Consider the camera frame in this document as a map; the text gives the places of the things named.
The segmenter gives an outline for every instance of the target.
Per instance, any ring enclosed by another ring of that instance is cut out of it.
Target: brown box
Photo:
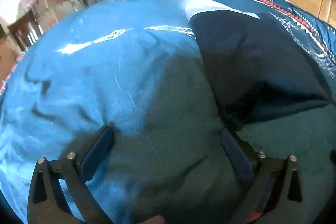
[[[38,0],[36,12],[37,16],[42,16],[47,10],[53,9],[56,5],[66,0]]]
[[[15,55],[11,50],[10,43],[5,39],[0,39],[0,87],[15,64]]]
[[[43,32],[49,31],[61,19],[75,11],[71,1],[67,0],[61,4],[57,4],[54,8],[47,10],[42,16],[39,17],[38,23],[40,24]]]

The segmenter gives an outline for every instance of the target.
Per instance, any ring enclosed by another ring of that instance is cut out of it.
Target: silver bolt
[[[258,157],[263,159],[263,158],[266,158],[267,155],[265,154],[264,151],[260,151],[260,152],[258,152]]]
[[[294,156],[294,155],[291,155],[291,156],[289,157],[289,159],[290,159],[291,161],[293,161],[293,162],[296,162],[296,160],[297,160],[296,156]]]
[[[76,154],[74,152],[70,152],[68,155],[67,155],[67,158],[69,160],[72,160],[74,157],[76,156]]]
[[[42,164],[42,163],[44,162],[44,160],[45,160],[44,157],[40,157],[40,158],[37,160],[37,162],[38,162],[39,164]]]

